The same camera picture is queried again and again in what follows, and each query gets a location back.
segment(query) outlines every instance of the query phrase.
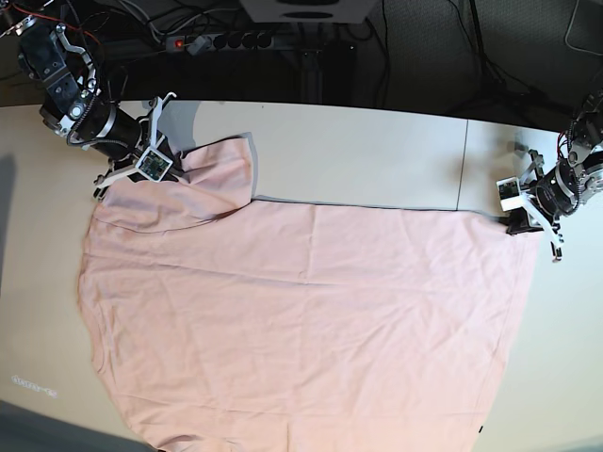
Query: electrical cable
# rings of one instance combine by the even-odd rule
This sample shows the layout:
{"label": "electrical cable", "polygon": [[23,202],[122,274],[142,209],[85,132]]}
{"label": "electrical cable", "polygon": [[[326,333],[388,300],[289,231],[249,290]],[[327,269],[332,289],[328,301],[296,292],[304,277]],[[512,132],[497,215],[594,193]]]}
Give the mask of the electrical cable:
{"label": "electrical cable", "polygon": [[150,28],[153,39],[158,44],[162,43],[163,37],[178,33],[182,29],[186,28],[188,24],[191,24],[192,22],[196,21],[199,17],[207,15],[211,12],[240,11],[241,10],[241,8],[210,8],[210,9],[204,10],[201,8],[191,6],[190,8],[193,8],[200,12],[198,12],[197,14],[188,18],[183,24],[177,26],[175,29],[173,29],[173,26],[172,26],[170,29],[168,29],[166,31],[161,31],[155,26],[155,24],[153,24],[153,21],[159,19],[160,17],[165,17],[168,13],[173,12],[173,11],[177,10],[178,8],[170,9],[169,11],[163,13],[162,15],[155,16],[154,18],[152,18],[151,16],[149,16],[149,14],[143,8],[141,8],[139,5],[137,5],[136,3],[132,2],[132,1],[130,1],[130,0],[118,0],[118,1],[119,1],[120,5],[122,5],[122,7],[124,7],[130,14],[132,14],[135,18],[137,18],[142,24],[144,24]]}
{"label": "electrical cable", "polygon": [[[23,14],[27,14],[27,15],[29,15],[29,16],[34,16],[34,17],[39,17],[40,19],[45,19],[45,20],[47,20],[47,21],[52,21],[52,22],[57,22],[57,23],[62,23],[62,24],[65,24],[65,26],[66,26],[67,28],[69,28],[70,30],[72,30],[72,31],[78,31],[78,32],[79,32],[79,31],[82,31],[82,30],[81,30],[81,28],[78,28],[78,27],[73,26],[73,25],[71,25],[71,24],[66,24],[64,21],[61,21],[60,19],[58,19],[58,18],[56,18],[56,17],[46,16],[46,15],[44,15],[44,14],[39,14],[38,12],[29,11],[29,10],[24,9],[24,8],[22,8],[22,7],[19,7],[19,6],[15,5],[15,4],[12,4],[11,6],[12,6],[13,8],[17,9],[19,12],[22,12]],[[91,38],[91,39],[92,39],[94,42],[96,42],[96,44],[99,46],[99,49],[101,49],[101,52],[102,52],[102,49],[103,49],[103,44],[101,44],[101,42],[100,42],[100,41],[99,41],[99,40],[98,40],[98,39],[97,39],[97,38],[96,38],[96,37],[95,37],[95,36],[94,36],[92,33],[90,33],[89,31],[87,31],[87,30],[83,30],[83,32],[84,32],[84,34],[85,34],[86,36],[88,36],[88,37],[89,37],[89,38]]]}
{"label": "electrical cable", "polygon": [[583,54],[594,55],[595,57],[603,57],[602,53],[593,52],[592,50],[582,49],[581,47],[576,47],[575,45],[570,44],[569,35],[572,32],[572,27],[574,26],[574,21],[576,20],[576,13],[578,12],[578,6],[580,4],[580,0],[576,0],[576,4],[574,5],[574,11],[572,12],[572,17],[569,20],[569,24],[567,25],[567,30],[565,31],[565,36],[563,37],[563,41],[565,45],[575,50],[576,52],[582,52]]}
{"label": "electrical cable", "polygon": [[[72,15],[75,18],[75,21],[77,22],[77,25],[79,27],[78,31],[79,31],[79,33],[80,33],[80,35],[82,37],[82,41],[84,42],[84,47],[86,48],[86,52],[88,52],[88,54],[90,55],[90,59],[92,60],[92,66],[96,70],[96,86],[98,87],[98,86],[101,85],[101,80],[102,80],[101,79],[101,74],[100,74],[100,68],[98,67],[98,65],[94,61],[92,53],[88,49],[88,45],[86,44],[86,39],[84,38],[84,30],[82,29],[82,23],[79,20],[79,15],[77,14],[77,11],[75,10],[75,7],[73,6],[72,0],[65,0],[65,3],[67,3],[67,5],[69,6],[70,10],[72,11]],[[83,147],[83,146],[89,146],[89,145],[92,145],[92,144],[106,143],[106,144],[116,144],[116,145],[119,145],[119,146],[122,146],[122,147],[128,149],[129,146],[126,143],[124,143],[123,141],[119,141],[117,139],[94,138],[94,139],[90,139],[88,141],[80,141],[80,142],[73,141],[73,135],[75,134],[75,132],[77,132],[77,129],[82,125],[82,123],[84,122],[84,119],[91,112],[92,107],[96,103],[97,99],[98,99],[98,89],[95,88],[95,89],[92,90],[92,96],[90,98],[90,101],[89,101],[88,105],[86,105],[86,108],[84,108],[84,111],[82,112],[82,116],[80,116],[79,119],[73,124],[72,129],[67,134],[67,137],[65,139],[65,141],[67,142],[67,145],[68,146]]]}
{"label": "electrical cable", "polygon": [[385,91],[383,93],[382,108],[385,108],[387,94],[389,93],[389,80],[392,72],[391,59],[389,56],[389,24],[387,23],[387,14],[385,13],[385,0],[381,0],[383,24],[385,25],[385,52],[387,53],[387,79],[385,80]]}
{"label": "electrical cable", "polygon": [[[469,32],[467,31],[466,27],[464,26],[463,15],[461,14],[461,10],[452,0],[446,0],[446,1],[454,8],[454,12],[456,13],[456,17],[459,21],[459,25],[461,26],[461,28],[463,30],[463,34],[465,35],[467,42],[469,43],[469,46],[471,47],[471,52],[473,52],[473,54],[475,54],[477,57],[479,57],[480,54],[476,50],[473,40],[471,39]],[[511,78],[515,82],[523,85],[527,89],[534,89],[534,87],[527,84],[520,78],[515,77],[514,75],[508,73],[504,68],[500,67],[500,65],[498,65],[496,62],[492,61],[492,59],[490,59],[490,57],[487,54],[485,54],[485,57],[486,57],[486,62],[490,65],[491,69],[493,69],[493,71],[495,71],[495,74],[497,75],[497,77],[499,77],[499,79],[501,81],[502,81],[502,77],[500,76],[500,74],[497,71],[501,71],[502,73],[507,75],[509,78]]]}
{"label": "electrical cable", "polygon": [[377,29],[375,28],[375,25],[368,18],[366,18],[365,21],[367,22],[367,25],[372,30],[372,32],[377,40],[377,45],[379,46],[379,49],[381,50],[381,52],[383,54],[383,58],[384,58],[383,73],[382,73],[381,79],[379,81],[379,84],[377,85],[377,88],[375,88],[375,92],[373,93],[373,105],[375,108],[378,108],[379,107],[379,93],[381,92],[381,90],[383,88],[383,82],[385,81],[385,78],[387,77],[387,73],[389,71],[389,66],[390,66],[389,54],[387,53],[387,50],[385,49],[385,46],[383,45],[383,41],[381,40],[379,33],[377,33]]}

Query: black cable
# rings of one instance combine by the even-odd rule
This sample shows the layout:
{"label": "black cable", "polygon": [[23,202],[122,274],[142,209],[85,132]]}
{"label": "black cable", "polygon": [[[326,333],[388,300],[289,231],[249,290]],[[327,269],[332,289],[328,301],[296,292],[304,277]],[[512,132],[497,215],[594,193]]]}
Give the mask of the black cable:
{"label": "black cable", "polygon": [[307,45],[308,40],[305,37],[305,27],[303,26],[303,22],[298,22],[298,30],[300,31],[301,46]]}
{"label": "black cable", "polygon": [[387,79],[385,80],[385,92],[383,93],[382,108],[385,108],[387,94],[389,92],[389,79],[392,72],[391,60],[389,57],[389,24],[387,23],[387,14],[385,13],[385,0],[381,0],[383,24],[385,25],[385,52],[387,53]]}
{"label": "black cable", "polygon": [[446,1],[449,2],[454,7],[454,11],[456,12],[456,17],[459,20],[459,25],[461,26],[463,33],[467,38],[467,42],[469,42],[469,46],[471,46],[471,51],[474,54],[477,54],[477,51],[475,50],[475,47],[473,45],[473,40],[471,39],[471,36],[469,36],[469,32],[467,31],[466,27],[464,26],[463,15],[461,14],[461,10],[457,6],[457,4],[454,3],[452,0],[446,0]]}
{"label": "black cable", "polygon": [[367,22],[367,25],[372,30],[372,33],[375,36],[375,39],[377,40],[377,45],[379,46],[379,49],[383,53],[383,58],[384,58],[383,73],[382,73],[381,79],[379,81],[379,84],[377,85],[377,88],[375,88],[375,92],[373,93],[373,106],[375,108],[379,108],[379,93],[381,92],[381,90],[383,88],[383,82],[385,81],[385,78],[387,77],[387,73],[389,71],[389,66],[390,66],[389,54],[387,53],[387,50],[385,49],[385,46],[383,45],[383,42],[381,41],[381,38],[379,37],[379,33],[377,33],[377,29],[375,28],[375,25],[368,18],[366,18],[366,22]]}
{"label": "black cable", "polygon": [[[84,42],[84,48],[86,49],[86,52],[88,52],[88,55],[90,55],[90,59],[92,61],[92,66],[94,67],[94,69],[96,71],[96,86],[98,87],[101,83],[100,69],[99,69],[98,65],[96,64],[96,61],[94,61],[94,57],[92,56],[92,53],[90,52],[90,49],[88,48],[88,44],[86,43],[84,29],[82,28],[82,22],[79,20],[79,15],[77,14],[77,11],[73,7],[72,0],[65,0],[65,3],[67,3],[70,10],[72,11],[72,15],[73,15],[73,18],[75,19],[75,23],[77,24],[79,34],[82,38],[82,41]],[[123,143],[122,141],[106,139],[106,138],[96,138],[96,139],[91,139],[89,141],[83,141],[83,142],[79,142],[79,143],[74,142],[72,140],[73,135],[75,134],[77,129],[82,125],[82,122],[84,122],[84,119],[88,116],[88,114],[92,110],[92,107],[96,103],[96,100],[98,97],[97,92],[98,92],[97,88],[94,88],[92,90],[92,96],[90,98],[88,105],[86,106],[86,108],[84,108],[84,112],[82,113],[82,116],[79,117],[79,119],[72,126],[72,130],[70,130],[69,134],[67,134],[67,138],[66,138],[67,145],[81,147],[81,146],[87,146],[87,145],[96,144],[96,143],[112,143],[112,144],[119,144],[120,146],[127,148],[128,145]]]}

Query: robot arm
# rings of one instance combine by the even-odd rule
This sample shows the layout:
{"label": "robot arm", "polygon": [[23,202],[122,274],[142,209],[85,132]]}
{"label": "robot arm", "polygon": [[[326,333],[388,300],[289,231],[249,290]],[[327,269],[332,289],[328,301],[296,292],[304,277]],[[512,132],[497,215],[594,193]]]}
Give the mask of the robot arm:
{"label": "robot arm", "polygon": [[175,94],[156,98],[147,117],[130,117],[103,91],[104,74],[83,30],[62,22],[62,12],[54,0],[30,1],[27,9],[12,0],[0,0],[0,37],[20,37],[19,64],[46,90],[40,110],[44,124],[68,145],[91,146],[108,157],[109,171],[95,182],[98,200],[112,182],[123,177],[134,182],[176,181],[182,175],[180,163],[157,131],[159,116]]}
{"label": "robot arm", "polygon": [[[543,174],[544,159],[530,151],[531,165],[520,177],[497,182],[502,210],[510,212],[508,234],[544,230],[555,261],[562,259],[561,217],[568,217],[603,191],[603,91],[591,94],[572,121],[567,157]],[[531,173],[535,179],[528,182]]]}

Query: red cable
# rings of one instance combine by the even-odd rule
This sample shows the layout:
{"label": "red cable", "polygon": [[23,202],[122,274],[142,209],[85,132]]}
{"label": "red cable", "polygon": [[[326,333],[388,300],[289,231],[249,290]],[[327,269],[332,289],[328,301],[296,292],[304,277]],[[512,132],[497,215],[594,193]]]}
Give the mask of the red cable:
{"label": "red cable", "polygon": [[[17,9],[18,11],[22,12],[23,14],[27,14],[29,16],[39,17],[39,18],[45,19],[47,21],[60,22],[62,24],[65,24],[63,21],[61,21],[60,19],[57,19],[56,17],[45,16],[44,14],[39,14],[38,12],[28,11],[28,10],[18,7],[16,5],[12,5],[12,7]],[[81,30],[80,28],[77,28],[76,26],[73,26],[70,24],[65,24],[65,26],[72,31],[80,31]],[[92,38],[92,40],[94,40],[94,42],[96,42],[96,44],[98,45],[98,47],[102,53],[105,52],[103,49],[103,44],[101,44],[101,42],[99,40],[97,40],[96,37],[92,33],[90,33],[89,31],[86,31],[86,30],[81,30],[81,31],[83,31],[86,36],[89,36],[90,38]]]}

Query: black speaker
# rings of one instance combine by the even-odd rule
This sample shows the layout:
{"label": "black speaker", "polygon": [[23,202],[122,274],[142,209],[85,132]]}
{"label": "black speaker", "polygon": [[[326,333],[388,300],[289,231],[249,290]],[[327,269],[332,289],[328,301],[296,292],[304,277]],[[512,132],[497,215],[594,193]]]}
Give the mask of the black speaker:
{"label": "black speaker", "polygon": [[241,0],[255,22],[361,23],[376,0]]}

